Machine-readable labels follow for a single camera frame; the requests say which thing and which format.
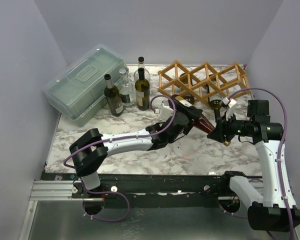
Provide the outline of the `dark red wine bottle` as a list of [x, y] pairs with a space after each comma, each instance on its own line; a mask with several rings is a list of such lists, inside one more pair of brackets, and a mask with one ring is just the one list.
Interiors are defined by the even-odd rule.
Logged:
[[219, 114], [217, 114], [216, 126], [213, 126], [207, 117], [204, 116], [202, 109], [196, 108], [182, 96], [174, 94], [171, 98], [175, 103], [177, 111], [185, 114], [192, 125], [205, 132], [209, 139], [222, 143], [225, 146], [230, 145], [231, 140], [226, 140], [226, 137], [223, 135], [221, 117]]

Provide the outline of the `green wine bottle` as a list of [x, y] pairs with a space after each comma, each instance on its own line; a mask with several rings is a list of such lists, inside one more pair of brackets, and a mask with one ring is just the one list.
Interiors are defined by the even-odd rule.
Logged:
[[138, 70], [139, 78], [135, 82], [136, 105], [140, 111], [146, 111], [150, 107], [150, 83], [145, 79], [143, 68]]

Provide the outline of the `clear glass bottle blue cap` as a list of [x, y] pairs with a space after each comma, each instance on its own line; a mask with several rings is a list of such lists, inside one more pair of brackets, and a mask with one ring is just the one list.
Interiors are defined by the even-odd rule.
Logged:
[[134, 83], [129, 78], [127, 70], [121, 68], [119, 70], [120, 79], [119, 79], [119, 93], [121, 97], [122, 104], [125, 107], [131, 107], [136, 102], [136, 94], [134, 89]]

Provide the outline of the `clear flask bottle black cap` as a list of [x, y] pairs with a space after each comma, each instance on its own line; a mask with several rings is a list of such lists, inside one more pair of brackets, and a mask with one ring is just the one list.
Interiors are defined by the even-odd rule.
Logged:
[[145, 67], [145, 59], [144, 59], [143, 56], [140, 56], [138, 58], [138, 68], [137, 68], [137, 70], [133, 74], [134, 82], [136, 82], [139, 79], [139, 69], [140, 68], [143, 68], [143, 70], [144, 70], [144, 77], [150, 83], [151, 82], [151, 75], [150, 75], [150, 72]]

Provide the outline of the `green bottle Italia label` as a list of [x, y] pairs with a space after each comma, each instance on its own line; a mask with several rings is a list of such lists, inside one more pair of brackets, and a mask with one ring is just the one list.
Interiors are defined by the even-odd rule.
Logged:
[[118, 87], [113, 84], [110, 74], [105, 74], [104, 79], [106, 82], [104, 96], [106, 98], [109, 110], [113, 116], [119, 117], [124, 110], [120, 91]]

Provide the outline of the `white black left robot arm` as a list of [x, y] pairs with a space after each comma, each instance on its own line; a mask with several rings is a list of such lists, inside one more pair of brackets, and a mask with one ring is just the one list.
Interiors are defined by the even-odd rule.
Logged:
[[176, 105], [176, 112], [168, 101], [161, 102], [156, 110], [165, 122], [158, 122], [134, 133], [102, 134], [97, 128], [90, 129], [69, 148], [74, 169], [83, 181], [83, 191], [91, 198], [101, 191], [98, 168], [110, 156], [131, 151], [152, 151], [165, 148], [187, 135], [193, 127], [206, 134], [214, 125], [203, 111], [193, 105]]

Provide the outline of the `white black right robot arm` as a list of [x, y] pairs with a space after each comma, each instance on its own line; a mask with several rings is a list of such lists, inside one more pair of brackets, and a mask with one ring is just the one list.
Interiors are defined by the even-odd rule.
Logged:
[[220, 120], [222, 133], [227, 141], [234, 136], [252, 138], [260, 161], [263, 192], [259, 193], [241, 173], [223, 180], [220, 191], [226, 196], [236, 193], [247, 208], [247, 219], [253, 230], [291, 233], [300, 225], [300, 209], [289, 186], [285, 146], [281, 143], [283, 126], [271, 122], [267, 100], [248, 101], [248, 120], [236, 119], [236, 104], [229, 97], [221, 101], [226, 109]]

